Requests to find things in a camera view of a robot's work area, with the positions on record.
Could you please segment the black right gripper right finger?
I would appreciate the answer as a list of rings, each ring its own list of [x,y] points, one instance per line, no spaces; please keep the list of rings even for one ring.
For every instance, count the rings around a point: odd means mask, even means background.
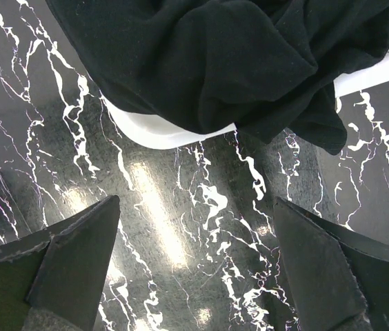
[[[389,330],[389,245],[278,198],[273,225],[302,330]]]

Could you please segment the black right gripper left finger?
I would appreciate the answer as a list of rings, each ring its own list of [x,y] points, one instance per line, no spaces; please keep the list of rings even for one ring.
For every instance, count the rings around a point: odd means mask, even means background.
[[[119,215],[108,196],[0,245],[0,330],[92,330]]]

